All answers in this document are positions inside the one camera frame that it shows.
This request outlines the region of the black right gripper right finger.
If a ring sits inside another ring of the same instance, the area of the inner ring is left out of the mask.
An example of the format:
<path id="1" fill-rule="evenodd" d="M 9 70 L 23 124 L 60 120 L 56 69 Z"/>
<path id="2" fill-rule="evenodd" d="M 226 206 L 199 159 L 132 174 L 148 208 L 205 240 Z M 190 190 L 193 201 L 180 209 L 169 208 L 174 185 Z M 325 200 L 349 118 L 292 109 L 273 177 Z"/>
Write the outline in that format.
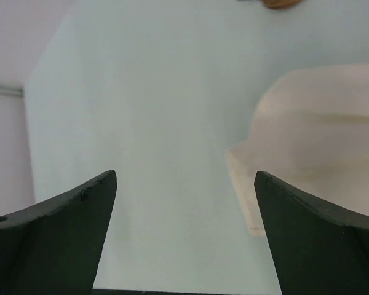
<path id="1" fill-rule="evenodd" d="M 369 294 L 369 216 L 265 171 L 254 187 L 282 294 Z"/>

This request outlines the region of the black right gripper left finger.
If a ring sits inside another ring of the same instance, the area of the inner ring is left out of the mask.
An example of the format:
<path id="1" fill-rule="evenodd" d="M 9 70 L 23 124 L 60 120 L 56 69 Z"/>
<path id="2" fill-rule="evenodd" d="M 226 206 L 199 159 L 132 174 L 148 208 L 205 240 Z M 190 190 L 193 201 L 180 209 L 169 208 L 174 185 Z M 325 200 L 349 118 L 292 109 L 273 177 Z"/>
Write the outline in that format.
<path id="1" fill-rule="evenodd" d="M 91 294 L 116 191 L 108 170 L 0 216 L 0 294 Z"/>

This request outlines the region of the white cloth napkin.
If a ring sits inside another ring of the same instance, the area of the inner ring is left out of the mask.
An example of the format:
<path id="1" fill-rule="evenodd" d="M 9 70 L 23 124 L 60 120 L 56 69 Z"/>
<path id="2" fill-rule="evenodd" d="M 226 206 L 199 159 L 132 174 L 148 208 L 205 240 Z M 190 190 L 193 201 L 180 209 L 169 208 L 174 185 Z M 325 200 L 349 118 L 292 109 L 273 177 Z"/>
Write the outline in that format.
<path id="1" fill-rule="evenodd" d="M 261 97 L 226 163 L 249 232 L 265 235 L 254 180 L 266 171 L 369 216 L 369 63 L 284 74 Z"/>

